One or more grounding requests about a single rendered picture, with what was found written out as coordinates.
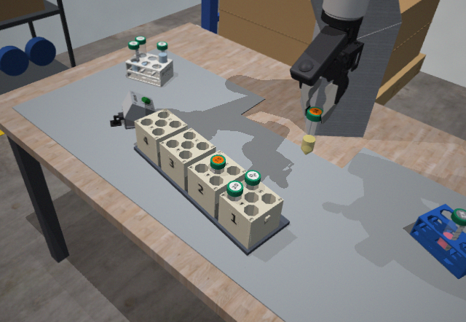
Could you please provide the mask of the blue tube rack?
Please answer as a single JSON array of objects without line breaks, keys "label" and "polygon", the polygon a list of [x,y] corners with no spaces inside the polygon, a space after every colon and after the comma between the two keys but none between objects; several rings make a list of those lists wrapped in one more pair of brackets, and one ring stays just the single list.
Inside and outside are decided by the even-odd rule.
[{"label": "blue tube rack", "polygon": [[[419,216],[410,235],[456,278],[460,279],[466,275],[466,233],[462,232],[457,240],[448,239],[443,234],[443,231],[449,220],[442,214],[443,211],[453,213],[454,210],[447,205],[442,205]],[[451,249],[446,251],[442,248],[437,243],[439,237],[447,242],[451,246]]]}]

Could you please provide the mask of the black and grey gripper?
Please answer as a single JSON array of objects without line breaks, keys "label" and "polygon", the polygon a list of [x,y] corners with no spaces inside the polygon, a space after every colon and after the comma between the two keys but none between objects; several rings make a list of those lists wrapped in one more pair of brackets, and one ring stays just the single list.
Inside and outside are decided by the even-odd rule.
[{"label": "black and grey gripper", "polygon": [[[345,93],[349,84],[349,78],[347,76],[348,70],[351,69],[351,71],[354,71],[358,67],[364,43],[357,41],[358,31],[363,17],[357,20],[339,20],[328,16],[323,10],[321,20],[328,25],[330,24],[329,26],[332,28],[347,32],[348,35],[348,42],[334,58],[332,64],[321,75],[326,78],[328,82],[333,80],[333,83],[325,87],[326,102],[323,105],[323,113],[320,115],[321,123],[323,124],[331,116],[333,110],[339,103],[339,99]],[[358,60],[357,63],[355,63],[358,53]],[[310,99],[319,88],[321,82],[322,79],[319,78],[318,82],[311,87],[299,82],[305,116],[307,115],[307,109],[310,108]]]}]

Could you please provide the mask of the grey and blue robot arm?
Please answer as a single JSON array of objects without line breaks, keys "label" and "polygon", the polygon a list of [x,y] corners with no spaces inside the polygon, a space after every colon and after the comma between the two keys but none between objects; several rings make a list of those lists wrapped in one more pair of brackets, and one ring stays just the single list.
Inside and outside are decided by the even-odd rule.
[{"label": "grey and blue robot arm", "polygon": [[[323,0],[323,10],[339,20],[357,20],[370,0]],[[325,26],[290,69],[291,77],[313,86],[348,42],[347,32]]]}]

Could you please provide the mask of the beige bucket adapter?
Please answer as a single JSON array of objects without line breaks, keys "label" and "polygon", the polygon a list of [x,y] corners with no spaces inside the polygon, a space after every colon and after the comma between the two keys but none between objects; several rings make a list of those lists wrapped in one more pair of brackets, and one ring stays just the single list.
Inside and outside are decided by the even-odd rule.
[{"label": "beige bucket adapter", "polygon": [[279,227],[284,199],[261,182],[256,190],[241,183],[241,200],[231,201],[227,191],[219,195],[218,223],[249,249]]},{"label": "beige bucket adapter", "polygon": [[[210,158],[217,154],[226,158],[226,166],[221,174],[211,172]],[[245,180],[246,172],[219,150],[188,167],[188,195],[215,218],[218,216],[219,195],[226,191],[230,181]]]},{"label": "beige bucket adapter", "polygon": [[159,149],[161,169],[184,191],[188,189],[188,167],[216,152],[216,147],[192,128],[160,142]]},{"label": "beige bucket adapter", "polygon": [[188,125],[168,109],[135,121],[137,146],[157,166],[161,165],[159,143],[185,130]]}]

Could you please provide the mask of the grey bench mat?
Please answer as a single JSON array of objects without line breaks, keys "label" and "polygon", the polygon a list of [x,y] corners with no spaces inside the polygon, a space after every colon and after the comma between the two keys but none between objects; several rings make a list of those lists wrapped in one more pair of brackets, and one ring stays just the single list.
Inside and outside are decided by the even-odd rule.
[{"label": "grey bench mat", "polygon": [[[363,147],[343,168],[242,114],[265,98],[170,51],[162,87],[125,62],[12,108],[285,322],[466,322],[456,278],[411,235],[419,216],[466,197]],[[115,126],[129,90],[168,109],[280,196],[289,225],[248,256]]]}]

